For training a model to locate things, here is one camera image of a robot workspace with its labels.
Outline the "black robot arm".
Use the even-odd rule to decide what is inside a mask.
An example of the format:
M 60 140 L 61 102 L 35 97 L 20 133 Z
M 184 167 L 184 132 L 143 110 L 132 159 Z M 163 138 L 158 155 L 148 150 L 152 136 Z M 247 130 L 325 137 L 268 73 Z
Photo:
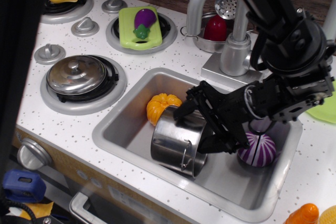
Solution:
M 202 154 L 248 148 L 245 123 L 296 121 L 304 111 L 322 105 L 334 90 L 330 59 L 335 43 L 307 12 L 297 12 L 291 0 L 240 1 L 259 30 L 250 64 L 271 74 L 227 94 L 205 81 L 188 90 L 173 116 L 178 120 L 195 110 L 201 113 L 214 132 L 200 141 Z

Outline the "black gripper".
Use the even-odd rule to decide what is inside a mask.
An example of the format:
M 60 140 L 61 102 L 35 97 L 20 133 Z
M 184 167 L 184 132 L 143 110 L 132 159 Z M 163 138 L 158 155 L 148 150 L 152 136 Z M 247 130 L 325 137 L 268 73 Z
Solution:
M 213 130 L 213 135 L 200 141 L 197 151 L 201 154 L 235 153 L 248 149 L 243 124 L 255 118 L 245 101 L 245 87 L 223 94 L 206 81 L 188 90 L 186 101 L 173 112 L 179 120 L 198 110 Z

